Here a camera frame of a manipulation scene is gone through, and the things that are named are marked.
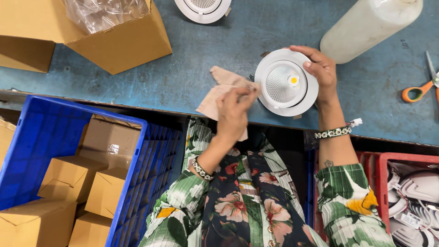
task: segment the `hand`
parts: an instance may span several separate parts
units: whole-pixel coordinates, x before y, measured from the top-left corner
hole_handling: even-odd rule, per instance
[[[218,124],[216,136],[229,148],[238,141],[248,125],[247,112],[258,97],[258,91],[245,87],[234,88],[217,100]]]
[[[317,78],[319,83],[319,94],[317,104],[319,107],[338,102],[337,97],[337,75],[335,73],[335,62],[317,49],[306,46],[290,46],[290,50],[298,51],[307,56],[312,62],[304,62],[303,68]]]

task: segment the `cloth rag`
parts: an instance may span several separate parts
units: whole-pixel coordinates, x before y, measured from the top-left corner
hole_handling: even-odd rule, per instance
[[[261,86],[259,86],[259,84],[248,81],[244,77],[218,66],[213,66],[210,69],[210,72],[218,85],[214,86],[209,93],[207,93],[203,101],[201,101],[201,104],[196,109],[197,112],[210,119],[218,121],[218,106],[216,105],[216,100],[219,96],[227,93],[232,88],[246,87],[250,90],[256,90],[258,94],[261,92]],[[238,141],[241,142],[247,138],[247,129],[245,129]]]

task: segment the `worn blue table surface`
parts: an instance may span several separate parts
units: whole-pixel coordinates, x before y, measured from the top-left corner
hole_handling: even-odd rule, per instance
[[[218,65],[246,76],[264,51],[290,44],[318,47],[321,37],[356,0],[234,0],[229,16],[211,25],[189,21],[173,0],[157,0],[173,54],[112,76],[68,47],[55,48],[47,74],[0,67],[0,88],[36,94],[198,114],[195,109],[215,85]],[[439,65],[439,1],[424,1],[421,16],[351,62],[338,65],[338,93],[346,120],[361,117],[353,134],[439,145],[434,90],[417,103],[401,91],[428,77],[425,50]],[[404,49],[402,42],[408,44]],[[277,116],[254,104],[249,120],[302,129],[317,128],[317,110],[299,120]]]

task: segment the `beaded bracelet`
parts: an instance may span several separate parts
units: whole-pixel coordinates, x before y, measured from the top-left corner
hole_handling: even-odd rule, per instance
[[[352,132],[351,127],[346,126],[343,128],[336,128],[336,129],[333,129],[330,131],[323,131],[323,132],[315,133],[314,136],[316,137],[316,139],[325,139],[325,138],[346,135],[346,134],[349,134],[351,132]]]
[[[213,180],[213,176],[208,174],[207,172],[205,172],[203,170],[203,168],[201,168],[201,166],[197,162],[197,158],[198,158],[198,156],[192,159],[192,165],[193,165],[195,171],[198,173],[198,175],[200,175],[205,180],[212,181]]]

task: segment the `sleeve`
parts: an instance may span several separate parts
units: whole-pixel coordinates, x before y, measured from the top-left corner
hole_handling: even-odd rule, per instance
[[[316,180],[318,209],[331,247],[395,246],[361,164],[322,169]]]
[[[185,247],[187,236],[202,219],[209,183],[189,170],[155,202],[139,247]]]

